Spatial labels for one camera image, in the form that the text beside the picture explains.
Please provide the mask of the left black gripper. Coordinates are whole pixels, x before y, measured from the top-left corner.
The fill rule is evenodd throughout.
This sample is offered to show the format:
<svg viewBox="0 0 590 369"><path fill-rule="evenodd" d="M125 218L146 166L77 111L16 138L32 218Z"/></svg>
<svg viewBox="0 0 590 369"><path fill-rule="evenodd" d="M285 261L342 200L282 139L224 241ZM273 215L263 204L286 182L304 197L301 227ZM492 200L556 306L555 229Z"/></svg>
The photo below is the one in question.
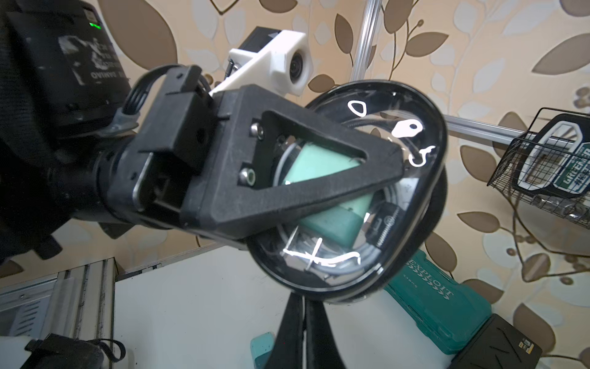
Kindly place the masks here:
<svg viewBox="0 0 590 369"><path fill-rule="evenodd" d="M159 78L163 86L139 132L100 138L93 147L93 221L230 240L291 222L281 209L287 196L272 185L270 173L281 135L361 150L367 160L350 172L369 193L403 176L397 144L256 85L218 92L213 100L198 65L163 65L146 73L122 111L137 113Z"/></svg>

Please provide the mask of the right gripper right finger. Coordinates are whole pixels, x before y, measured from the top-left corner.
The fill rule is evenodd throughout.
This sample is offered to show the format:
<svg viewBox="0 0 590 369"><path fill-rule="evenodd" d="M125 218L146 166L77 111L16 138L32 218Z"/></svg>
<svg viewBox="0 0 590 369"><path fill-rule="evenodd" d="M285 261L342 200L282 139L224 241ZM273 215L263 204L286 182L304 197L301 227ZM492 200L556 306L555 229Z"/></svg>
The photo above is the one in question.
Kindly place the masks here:
<svg viewBox="0 0 590 369"><path fill-rule="evenodd" d="M305 301L305 328L307 368L344 369L323 302Z"/></svg>

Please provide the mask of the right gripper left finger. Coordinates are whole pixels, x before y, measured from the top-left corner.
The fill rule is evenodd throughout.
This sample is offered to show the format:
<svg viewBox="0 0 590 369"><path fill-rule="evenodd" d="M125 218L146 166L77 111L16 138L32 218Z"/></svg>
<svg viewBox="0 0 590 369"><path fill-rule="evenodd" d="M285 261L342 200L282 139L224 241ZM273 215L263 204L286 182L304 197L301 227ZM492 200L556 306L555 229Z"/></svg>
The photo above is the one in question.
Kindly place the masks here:
<svg viewBox="0 0 590 369"><path fill-rule="evenodd" d="M291 293L265 369L304 367L304 298Z"/></svg>

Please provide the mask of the green charger plug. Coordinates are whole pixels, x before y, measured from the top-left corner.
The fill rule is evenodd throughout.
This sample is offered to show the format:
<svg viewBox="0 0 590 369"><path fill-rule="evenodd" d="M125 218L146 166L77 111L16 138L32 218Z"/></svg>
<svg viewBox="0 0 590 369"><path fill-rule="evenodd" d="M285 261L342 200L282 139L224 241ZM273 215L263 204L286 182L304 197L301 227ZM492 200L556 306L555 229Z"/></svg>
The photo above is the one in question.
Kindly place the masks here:
<svg viewBox="0 0 590 369"><path fill-rule="evenodd" d="M354 181L350 171L366 160L351 145L302 145L279 189L287 196L281 202L284 220L297 221L334 246L351 250L373 195Z"/></svg>

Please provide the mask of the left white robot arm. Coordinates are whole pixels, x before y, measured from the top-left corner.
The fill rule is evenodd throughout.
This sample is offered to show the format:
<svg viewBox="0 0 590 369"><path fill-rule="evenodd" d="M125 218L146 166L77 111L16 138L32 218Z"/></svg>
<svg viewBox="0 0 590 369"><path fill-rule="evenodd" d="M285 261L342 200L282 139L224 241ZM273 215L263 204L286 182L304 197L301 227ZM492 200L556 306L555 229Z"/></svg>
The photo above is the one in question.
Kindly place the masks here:
<svg viewBox="0 0 590 369"><path fill-rule="evenodd" d="M401 149L289 100L307 38L281 31L215 88L169 63L130 84L97 9L1 4L1 259L61 252L72 218L230 243L370 194Z"/></svg>

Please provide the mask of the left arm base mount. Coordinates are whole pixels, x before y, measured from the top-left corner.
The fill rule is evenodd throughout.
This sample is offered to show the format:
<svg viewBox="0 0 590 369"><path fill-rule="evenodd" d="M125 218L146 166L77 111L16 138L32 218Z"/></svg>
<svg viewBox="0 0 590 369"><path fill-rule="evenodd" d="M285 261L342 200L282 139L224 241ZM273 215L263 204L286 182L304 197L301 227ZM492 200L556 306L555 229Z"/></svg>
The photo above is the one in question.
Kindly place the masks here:
<svg viewBox="0 0 590 369"><path fill-rule="evenodd" d="M127 354L121 341L111 338L80 340L50 334L43 340L31 340L25 346L30 353L21 369L59 368L87 369L102 368L104 359L118 363Z"/></svg>

